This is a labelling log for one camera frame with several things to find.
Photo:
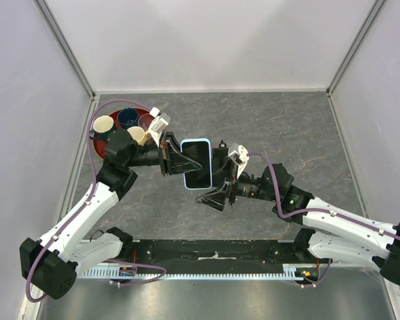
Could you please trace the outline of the black phone blue case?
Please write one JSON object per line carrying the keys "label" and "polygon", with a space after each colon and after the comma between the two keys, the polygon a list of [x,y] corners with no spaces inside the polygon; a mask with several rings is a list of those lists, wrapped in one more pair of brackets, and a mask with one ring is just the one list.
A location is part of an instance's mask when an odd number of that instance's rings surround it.
{"label": "black phone blue case", "polygon": [[187,189],[210,189],[212,187],[211,144],[206,138],[184,139],[181,142],[184,155],[195,160],[202,169],[184,174]]}

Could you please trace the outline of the black phone stand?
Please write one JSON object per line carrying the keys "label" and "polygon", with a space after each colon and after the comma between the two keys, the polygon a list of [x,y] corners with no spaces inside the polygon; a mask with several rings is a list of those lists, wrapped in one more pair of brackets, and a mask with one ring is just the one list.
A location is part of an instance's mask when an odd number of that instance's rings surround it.
{"label": "black phone stand", "polygon": [[213,158],[223,158],[228,154],[227,144],[221,140],[217,147],[212,148],[212,156]]}

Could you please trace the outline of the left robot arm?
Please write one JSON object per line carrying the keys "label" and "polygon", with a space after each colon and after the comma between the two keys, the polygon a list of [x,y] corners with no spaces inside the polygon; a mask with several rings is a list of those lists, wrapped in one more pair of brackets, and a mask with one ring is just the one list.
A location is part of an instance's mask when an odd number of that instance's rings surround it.
{"label": "left robot arm", "polygon": [[26,280],[25,295],[32,303],[36,287],[44,297],[59,299],[72,288],[78,276],[108,260],[128,261],[133,246],[131,236],[113,227],[100,238],[80,244],[82,238],[134,185],[134,167],[158,165],[165,175],[182,174],[184,184],[198,179],[196,186],[208,189],[212,183],[212,154],[208,139],[178,142],[171,132],[154,145],[140,146],[125,129],[109,135],[100,170],[93,171],[93,182],[81,200],[58,224],[38,240],[27,238],[19,248],[21,272]]}

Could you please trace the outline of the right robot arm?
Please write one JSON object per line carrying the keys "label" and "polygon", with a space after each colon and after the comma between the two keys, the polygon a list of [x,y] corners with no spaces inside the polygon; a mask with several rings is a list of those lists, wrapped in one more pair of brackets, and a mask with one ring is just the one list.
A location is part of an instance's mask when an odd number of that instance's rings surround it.
{"label": "right robot arm", "polygon": [[254,177],[244,172],[250,153],[231,151],[229,162],[219,168],[227,174],[222,184],[196,202],[218,211],[237,197],[274,202],[278,218],[302,226],[291,250],[297,261],[316,258],[362,264],[400,286],[400,222],[372,220],[330,205],[294,186],[293,176],[282,164],[273,164],[263,153],[258,156],[267,166],[262,176]]}

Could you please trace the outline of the yellow mug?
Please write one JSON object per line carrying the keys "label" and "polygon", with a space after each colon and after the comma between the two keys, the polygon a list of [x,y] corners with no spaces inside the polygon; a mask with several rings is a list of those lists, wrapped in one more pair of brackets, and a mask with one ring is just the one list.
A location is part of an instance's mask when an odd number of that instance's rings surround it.
{"label": "yellow mug", "polygon": [[133,126],[128,128],[127,132],[140,146],[145,145],[151,140],[151,134],[142,127]]}

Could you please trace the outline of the clear glass cup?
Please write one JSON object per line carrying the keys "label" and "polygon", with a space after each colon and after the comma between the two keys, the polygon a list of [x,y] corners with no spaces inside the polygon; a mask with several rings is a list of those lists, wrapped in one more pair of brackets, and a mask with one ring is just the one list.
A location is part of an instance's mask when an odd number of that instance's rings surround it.
{"label": "clear glass cup", "polygon": [[138,120],[138,126],[141,127],[144,131],[147,131],[151,122],[154,120],[154,116],[149,113],[146,113],[140,116]]}

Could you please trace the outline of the blue cup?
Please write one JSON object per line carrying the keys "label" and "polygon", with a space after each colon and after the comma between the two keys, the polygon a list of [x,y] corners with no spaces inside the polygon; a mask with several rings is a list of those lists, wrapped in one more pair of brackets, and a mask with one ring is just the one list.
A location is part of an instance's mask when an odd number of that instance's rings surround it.
{"label": "blue cup", "polygon": [[122,129],[128,129],[137,126],[139,114],[137,110],[133,108],[122,109],[117,115],[117,120]]}

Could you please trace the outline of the red round tray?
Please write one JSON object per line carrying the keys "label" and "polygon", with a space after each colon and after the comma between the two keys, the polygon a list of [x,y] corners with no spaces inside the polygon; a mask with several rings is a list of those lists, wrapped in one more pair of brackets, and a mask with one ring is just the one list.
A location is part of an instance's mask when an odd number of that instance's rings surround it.
{"label": "red round tray", "polygon": [[[141,109],[141,108],[135,108],[135,109],[137,110],[137,112],[139,114],[139,118],[140,118],[140,116],[142,116],[142,115],[144,115],[146,113],[149,113],[148,110],[144,110],[144,109]],[[119,124],[119,122],[117,120],[117,115],[120,112],[120,110],[114,111],[114,112],[109,114],[109,116],[111,116],[114,119],[117,128],[121,128],[121,126],[120,126],[120,124]],[[105,157],[105,148],[107,146],[107,142],[106,141],[93,141],[93,140],[91,140],[91,142],[93,144],[93,148],[94,148],[96,154],[101,159],[103,159]]]}

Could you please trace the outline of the dark green mug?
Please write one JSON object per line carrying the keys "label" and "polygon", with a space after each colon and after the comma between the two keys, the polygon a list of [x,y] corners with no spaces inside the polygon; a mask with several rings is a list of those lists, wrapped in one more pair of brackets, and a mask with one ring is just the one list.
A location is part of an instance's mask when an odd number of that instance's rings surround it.
{"label": "dark green mug", "polygon": [[98,117],[93,122],[89,138],[93,141],[108,141],[110,134],[117,130],[114,119],[109,115]]}

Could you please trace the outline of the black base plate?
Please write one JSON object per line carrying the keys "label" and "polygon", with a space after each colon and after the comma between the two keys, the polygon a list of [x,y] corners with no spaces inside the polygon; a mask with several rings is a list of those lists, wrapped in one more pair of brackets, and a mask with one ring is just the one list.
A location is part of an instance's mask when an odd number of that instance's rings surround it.
{"label": "black base plate", "polygon": [[169,275],[280,273],[284,264],[325,266],[292,241],[142,239],[126,242],[119,260],[158,265]]}

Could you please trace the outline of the left aluminium frame post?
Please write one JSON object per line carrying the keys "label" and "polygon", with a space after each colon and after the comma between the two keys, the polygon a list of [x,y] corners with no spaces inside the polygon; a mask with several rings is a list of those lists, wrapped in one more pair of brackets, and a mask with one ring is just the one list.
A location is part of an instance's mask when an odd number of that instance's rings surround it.
{"label": "left aluminium frame post", "polygon": [[45,0],[33,0],[33,3],[40,12],[52,36],[56,40],[69,66],[79,80],[84,92],[88,95],[90,99],[94,99],[96,96],[95,90],[92,88],[89,80],[87,79],[87,76],[83,72],[80,63],[78,62],[68,40],[66,39],[61,27],[59,26],[58,21],[56,20],[49,4]]}

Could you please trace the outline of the aluminium frame post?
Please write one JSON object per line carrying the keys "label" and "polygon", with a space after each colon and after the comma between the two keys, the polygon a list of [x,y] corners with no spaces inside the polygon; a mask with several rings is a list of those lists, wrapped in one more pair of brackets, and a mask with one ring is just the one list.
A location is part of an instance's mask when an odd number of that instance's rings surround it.
{"label": "aluminium frame post", "polygon": [[33,0],[33,3],[40,12],[52,36],[56,40],[69,66],[79,80],[84,92],[88,95],[90,99],[94,99],[96,96],[95,90],[92,88],[89,80],[87,79],[87,76],[83,72],[80,63],[78,62],[68,40],[66,39],[61,27],[59,26],[58,21],[56,20],[49,4],[45,0]]}
{"label": "aluminium frame post", "polygon": [[377,20],[386,3],[386,0],[375,0],[373,2],[370,10],[364,18],[359,30],[357,31],[353,41],[351,42],[346,54],[344,55],[331,82],[326,89],[326,94],[328,97],[332,96],[333,92],[336,90],[337,86],[341,82],[344,74],[354,60],[358,50],[362,46],[366,36],[368,36],[371,28],[373,27],[375,21]]}

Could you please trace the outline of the right aluminium frame post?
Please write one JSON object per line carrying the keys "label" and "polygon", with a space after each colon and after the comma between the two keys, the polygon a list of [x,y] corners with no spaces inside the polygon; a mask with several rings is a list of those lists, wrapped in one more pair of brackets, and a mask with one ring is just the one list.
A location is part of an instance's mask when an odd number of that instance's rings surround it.
{"label": "right aluminium frame post", "polygon": [[351,42],[346,54],[344,55],[331,82],[326,89],[326,94],[328,97],[332,96],[333,92],[336,90],[337,86],[341,82],[344,74],[354,60],[358,50],[362,46],[366,36],[368,36],[371,28],[373,27],[375,21],[377,20],[386,3],[386,0],[375,0],[373,2],[370,10],[364,18],[359,30],[357,31],[353,41]]}

